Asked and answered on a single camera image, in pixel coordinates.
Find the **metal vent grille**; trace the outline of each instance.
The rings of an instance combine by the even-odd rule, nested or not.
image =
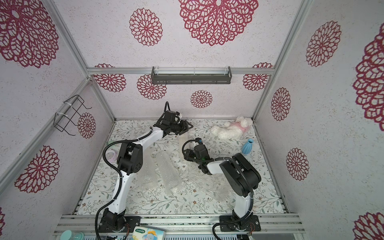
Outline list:
[[[115,237],[116,240],[124,240],[124,235],[111,235],[110,237]],[[219,234],[219,237],[222,240],[237,240],[236,234]],[[84,236],[84,240],[96,240],[96,236]],[[164,240],[215,240],[213,234],[196,234],[196,235],[166,235]]]

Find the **black mounting plate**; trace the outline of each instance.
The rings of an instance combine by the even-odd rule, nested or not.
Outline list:
[[[129,229],[129,232],[133,232],[133,229],[136,226],[140,226],[141,217],[125,217],[124,216],[124,218],[125,218],[125,222],[128,223],[129,226],[131,227]],[[113,232],[113,231],[111,229],[108,229],[106,225],[102,225],[102,226],[99,225],[99,232],[104,233],[104,232]],[[127,227],[124,227],[124,229],[121,232],[122,233],[127,232]]]
[[[222,215],[222,216],[220,216],[219,217],[220,223],[232,221],[231,217],[232,216],[230,216],[230,215]],[[256,215],[252,215],[252,218],[251,218],[249,223],[253,223],[255,225],[255,229],[253,229],[253,226],[252,226],[253,232],[259,232],[259,231],[262,230],[261,227],[260,227],[259,218]],[[233,232],[233,231],[236,231],[236,228],[235,228],[234,224],[221,225],[220,229],[221,229],[222,232]],[[250,232],[251,231],[251,224],[248,224],[247,228],[244,231],[245,232]]]

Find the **robotic arm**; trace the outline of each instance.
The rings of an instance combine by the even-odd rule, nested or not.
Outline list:
[[[111,168],[119,173],[116,186],[113,192],[113,199],[106,205],[102,206],[97,214],[95,221],[96,236],[99,237],[98,215],[105,208],[100,226],[104,229],[114,232],[124,230],[125,226],[125,207],[129,192],[129,187],[136,173],[141,169],[143,164],[143,150],[152,145],[155,141],[162,139],[171,132],[174,135],[181,135],[193,128],[193,125],[186,120],[180,120],[181,114],[173,112],[169,109],[169,103],[166,102],[164,112],[157,122],[151,127],[151,130],[143,136],[134,140],[122,140],[113,142],[108,145],[103,152],[103,159]],[[114,144],[121,143],[119,156],[117,158],[118,167],[116,168],[105,158],[106,150]]]
[[[132,179],[134,179],[136,173],[142,167],[143,150],[172,132],[174,135],[181,135],[193,128],[192,124],[180,118],[181,114],[171,111],[168,102],[166,102],[163,114],[147,134],[134,140],[113,142],[105,147],[103,159],[108,166],[119,173],[119,178],[116,182],[112,200],[102,206],[96,213],[95,232],[98,240],[100,240],[99,231],[101,229],[103,229],[103,232],[124,231],[124,226],[126,225],[126,219],[124,218],[126,199]],[[199,144],[193,150],[184,150],[185,145],[191,141]],[[121,143],[121,148],[117,158],[118,166],[115,167],[107,161],[105,152],[109,147],[117,143]],[[216,238],[220,239],[215,234],[214,228],[219,225],[227,225],[231,231],[246,229],[253,217],[253,190],[258,187],[258,183],[261,181],[260,174],[240,153],[232,157],[210,158],[208,150],[200,138],[187,141],[183,145],[182,151],[184,159],[196,162],[203,173],[208,175],[224,173],[232,189],[238,195],[236,196],[232,216],[229,216],[229,218],[228,216],[223,216],[223,219],[220,217],[220,223],[213,226],[213,233]],[[98,224],[98,215],[103,209],[105,210],[100,224]]]
[[[198,145],[193,150],[184,147],[189,142],[197,142]],[[221,157],[212,159],[208,150],[203,144],[201,138],[188,140],[182,147],[184,159],[195,162],[199,165],[199,169],[208,175],[224,173],[230,186],[237,194],[235,208],[232,211],[232,217],[223,220],[213,226],[228,225],[230,230],[244,230],[249,226],[253,218],[253,190],[257,189],[261,176],[257,170],[244,158],[241,153],[236,153],[232,157]]]

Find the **pink plush clothing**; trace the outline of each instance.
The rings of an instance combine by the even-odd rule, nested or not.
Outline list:
[[[248,127],[242,127],[241,124],[240,124],[240,122],[233,122],[233,123],[231,123],[231,126],[236,126],[236,127],[238,127],[238,128],[243,132],[243,134],[246,133],[246,132],[248,131],[248,129],[250,128],[250,126],[248,126]]]

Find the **wire holder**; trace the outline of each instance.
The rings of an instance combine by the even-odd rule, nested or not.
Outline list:
[[[73,107],[73,105],[75,104],[76,101],[79,101],[81,104],[80,106],[75,109]],[[65,100],[64,103],[68,104],[70,106],[70,108],[68,108],[64,113],[55,113],[55,116],[54,116],[54,119],[53,119],[53,126],[59,130],[60,132],[63,132],[65,131],[66,133],[68,133],[69,135],[71,136],[76,136],[76,134],[70,134],[65,128],[68,126],[68,124],[71,122],[73,125],[77,126],[77,124],[75,124],[73,121],[72,121],[72,118],[78,114],[79,116],[81,116],[81,114],[79,113],[79,109],[81,108],[81,106],[84,106],[85,109],[91,109],[92,107],[90,108],[87,108],[85,105],[84,105],[84,99],[80,96],[80,95],[74,95],[73,97],[70,97],[69,99]],[[69,117],[66,113],[68,112],[69,109],[73,109],[74,110],[74,113],[71,117]],[[67,122],[67,124],[65,124],[64,127],[62,127],[61,125],[59,125],[59,122],[61,121],[61,119],[65,117],[67,118],[69,121]]]

